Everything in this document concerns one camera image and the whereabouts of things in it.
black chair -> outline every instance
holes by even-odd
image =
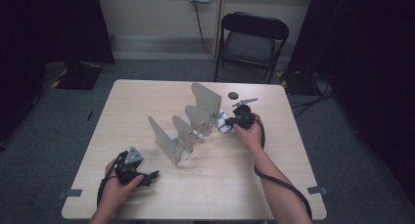
[[[229,62],[243,67],[265,69],[263,76],[270,71],[271,82],[281,50],[290,34],[281,21],[244,12],[234,12],[221,21],[219,50],[216,60],[214,82],[219,71],[219,63]],[[229,31],[225,41],[225,30]]]

chair backrest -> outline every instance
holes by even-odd
[[[224,16],[221,27],[222,32],[226,29],[284,41],[290,34],[287,25],[277,19],[245,12],[234,12]]]

forearm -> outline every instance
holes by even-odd
[[[113,205],[101,203],[89,220],[89,224],[109,224],[115,212],[116,208]]]
[[[263,174],[288,184],[291,181],[281,172],[261,147],[250,147],[256,168]],[[269,207],[277,223],[311,223],[301,199],[291,190],[264,178],[260,178]]]

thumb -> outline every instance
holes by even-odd
[[[128,194],[131,193],[132,190],[134,190],[138,186],[138,184],[140,184],[140,182],[143,181],[143,178],[143,175],[136,176],[133,180],[131,180],[131,182],[124,186],[125,192]]]

gray carpet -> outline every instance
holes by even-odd
[[[116,66],[104,67],[91,91],[53,89],[54,78],[45,81],[37,105],[0,154],[0,223],[86,223],[65,220],[65,200],[57,194],[70,189],[116,80],[212,81],[213,75],[214,63],[208,60],[116,61]],[[236,82],[261,81],[233,67],[219,75]],[[272,83],[279,84],[276,75]],[[297,123],[317,183],[328,191],[323,196],[328,216],[318,223],[415,223],[406,196],[383,162],[355,137],[350,117],[335,98],[314,105],[298,116]]]

